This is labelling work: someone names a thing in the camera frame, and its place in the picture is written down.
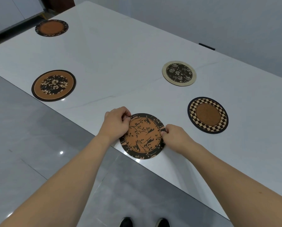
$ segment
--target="black and orange coaster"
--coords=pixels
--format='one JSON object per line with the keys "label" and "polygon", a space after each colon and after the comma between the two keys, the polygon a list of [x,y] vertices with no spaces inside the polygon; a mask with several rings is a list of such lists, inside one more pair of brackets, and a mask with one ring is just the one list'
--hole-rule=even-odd
{"label": "black and orange coaster", "polygon": [[201,131],[211,134],[223,132],[228,126],[228,115],[217,101],[198,97],[187,108],[192,123]]}
{"label": "black and orange coaster", "polygon": [[166,131],[156,117],[139,113],[131,116],[128,132],[120,138],[120,143],[130,156],[136,159],[150,159],[161,152],[165,143],[161,131]]}
{"label": "black and orange coaster", "polygon": [[67,97],[74,90],[76,79],[65,70],[53,70],[39,76],[32,85],[35,98],[52,102]]}
{"label": "black and orange coaster", "polygon": [[177,86],[189,86],[196,81],[196,71],[182,61],[170,61],[162,68],[164,78]]}
{"label": "black and orange coaster", "polygon": [[44,37],[56,37],[68,30],[68,24],[62,20],[46,20],[35,28],[36,33]]}

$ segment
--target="bird pattern coaster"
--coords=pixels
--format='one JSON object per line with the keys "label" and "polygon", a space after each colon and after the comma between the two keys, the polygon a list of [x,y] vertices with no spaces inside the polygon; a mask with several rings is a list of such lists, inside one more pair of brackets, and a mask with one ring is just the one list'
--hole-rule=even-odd
{"label": "bird pattern coaster", "polygon": [[39,76],[32,85],[35,98],[52,102],[67,97],[76,86],[75,76],[65,70],[53,70]]}
{"label": "bird pattern coaster", "polygon": [[62,20],[46,20],[35,27],[37,34],[43,37],[56,37],[68,30],[68,24]]}
{"label": "bird pattern coaster", "polygon": [[162,68],[164,78],[177,86],[188,86],[196,81],[196,71],[182,61],[170,61]]}
{"label": "bird pattern coaster", "polygon": [[201,131],[211,134],[223,132],[228,126],[228,115],[217,101],[198,97],[188,105],[188,116]]}
{"label": "bird pattern coaster", "polygon": [[136,159],[150,159],[161,152],[165,143],[161,131],[166,131],[156,117],[138,113],[131,116],[128,132],[120,138],[120,143],[130,156]]}

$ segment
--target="left hand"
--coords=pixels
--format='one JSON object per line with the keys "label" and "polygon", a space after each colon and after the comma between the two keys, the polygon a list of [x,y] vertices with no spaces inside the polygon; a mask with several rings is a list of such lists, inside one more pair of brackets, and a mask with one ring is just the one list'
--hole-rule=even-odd
{"label": "left hand", "polygon": [[113,143],[128,131],[131,115],[126,107],[106,112],[98,136],[107,138],[110,144]]}

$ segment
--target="coaster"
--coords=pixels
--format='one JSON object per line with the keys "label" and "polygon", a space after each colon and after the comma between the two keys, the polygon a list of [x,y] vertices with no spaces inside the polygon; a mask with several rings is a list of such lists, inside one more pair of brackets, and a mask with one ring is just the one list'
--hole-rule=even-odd
{"label": "coaster", "polygon": [[136,159],[150,159],[161,152],[165,143],[161,131],[166,131],[156,117],[139,113],[131,116],[128,132],[120,138],[120,143],[130,156]]}
{"label": "coaster", "polygon": [[56,37],[68,30],[68,24],[62,20],[46,20],[35,28],[36,33],[44,37]]}
{"label": "coaster", "polygon": [[187,108],[189,119],[201,131],[211,134],[223,132],[228,126],[228,115],[217,101],[198,97]]}
{"label": "coaster", "polygon": [[53,70],[39,76],[32,85],[35,98],[52,102],[67,97],[74,90],[76,79],[65,70]]}
{"label": "coaster", "polygon": [[182,61],[170,61],[162,68],[164,78],[177,86],[189,86],[196,81],[196,71]]}

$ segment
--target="forearm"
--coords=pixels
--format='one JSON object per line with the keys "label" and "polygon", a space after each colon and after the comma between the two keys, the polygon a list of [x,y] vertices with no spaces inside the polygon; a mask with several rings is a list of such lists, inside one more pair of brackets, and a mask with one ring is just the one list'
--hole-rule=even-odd
{"label": "forearm", "polygon": [[201,145],[184,156],[196,167],[235,227],[282,226],[282,196]]}
{"label": "forearm", "polygon": [[109,142],[104,137],[94,137],[0,227],[76,226],[108,147]]}

